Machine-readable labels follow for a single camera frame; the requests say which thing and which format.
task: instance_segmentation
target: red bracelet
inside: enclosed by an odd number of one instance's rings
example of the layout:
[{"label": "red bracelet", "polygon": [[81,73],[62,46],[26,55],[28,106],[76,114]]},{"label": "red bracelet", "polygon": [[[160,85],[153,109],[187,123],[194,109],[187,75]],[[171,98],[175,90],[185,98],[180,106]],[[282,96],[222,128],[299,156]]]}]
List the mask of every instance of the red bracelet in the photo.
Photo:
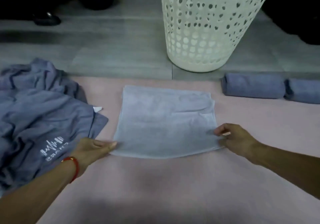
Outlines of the red bracelet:
[{"label": "red bracelet", "polygon": [[74,164],[75,164],[75,175],[74,175],[73,179],[72,179],[71,182],[70,182],[70,183],[72,183],[72,182],[77,178],[77,176],[78,176],[78,173],[79,173],[79,162],[78,162],[78,160],[77,160],[75,157],[73,157],[73,156],[66,157],[66,158],[63,159],[61,162],[64,162],[64,161],[67,161],[67,160],[72,160],[72,161],[74,162]]}]

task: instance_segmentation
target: basket base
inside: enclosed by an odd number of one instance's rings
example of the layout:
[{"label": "basket base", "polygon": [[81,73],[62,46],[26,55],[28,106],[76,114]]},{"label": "basket base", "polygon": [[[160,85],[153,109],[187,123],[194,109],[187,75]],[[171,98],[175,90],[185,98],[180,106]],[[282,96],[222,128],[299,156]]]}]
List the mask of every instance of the basket base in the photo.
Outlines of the basket base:
[{"label": "basket base", "polygon": [[179,68],[190,71],[190,72],[197,72],[197,73],[214,71],[222,67],[230,57],[229,55],[227,57],[221,58],[219,62],[203,64],[200,61],[199,63],[188,63],[188,61],[184,57],[177,58],[177,57],[173,57],[168,52],[167,54],[171,62],[177,65]]}]

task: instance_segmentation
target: tile floor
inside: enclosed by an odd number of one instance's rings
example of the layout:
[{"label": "tile floor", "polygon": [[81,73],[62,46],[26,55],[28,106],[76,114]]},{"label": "tile floor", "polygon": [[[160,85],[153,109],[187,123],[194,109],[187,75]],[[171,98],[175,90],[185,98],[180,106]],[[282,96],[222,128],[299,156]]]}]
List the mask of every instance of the tile floor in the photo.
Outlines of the tile floor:
[{"label": "tile floor", "polygon": [[320,79],[320,46],[284,33],[261,11],[228,62],[208,73],[182,70],[168,59],[161,0],[117,0],[105,11],[73,0],[56,14],[63,22],[54,27],[0,21],[0,66],[41,57],[78,76],[217,80],[239,71]]}]

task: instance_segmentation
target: person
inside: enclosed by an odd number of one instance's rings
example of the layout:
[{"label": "person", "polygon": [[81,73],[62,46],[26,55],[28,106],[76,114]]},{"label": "person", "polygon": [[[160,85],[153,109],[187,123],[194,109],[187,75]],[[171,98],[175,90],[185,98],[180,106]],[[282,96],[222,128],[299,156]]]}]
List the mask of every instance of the person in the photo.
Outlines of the person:
[{"label": "person", "polygon": [[[320,199],[320,158],[288,152],[264,145],[240,125],[223,124],[214,130],[226,135],[220,144],[253,164],[263,166]],[[106,156],[116,142],[84,138],[70,156],[79,163],[80,177],[86,168]],[[63,161],[56,168],[0,199],[0,220],[11,224],[34,224],[48,209],[75,175],[73,161]]]}]

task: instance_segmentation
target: pink mat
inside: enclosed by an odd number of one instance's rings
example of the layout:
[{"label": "pink mat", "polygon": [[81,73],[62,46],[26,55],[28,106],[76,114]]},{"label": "pink mat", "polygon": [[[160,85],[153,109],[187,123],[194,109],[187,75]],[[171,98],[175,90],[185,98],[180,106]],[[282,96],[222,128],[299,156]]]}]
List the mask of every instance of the pink mat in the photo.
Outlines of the pink mat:
[{"label": "pink mat", "polygon": [[[129,85],[211,92],[218,124],[241,124],[278,148],[320,157],[320,105],[226,97],[219,83],[75,77],[109,122]],[[38,223],[320,223],[320,201],[227,149],[147,160],[109,156],[58,196]]]}]

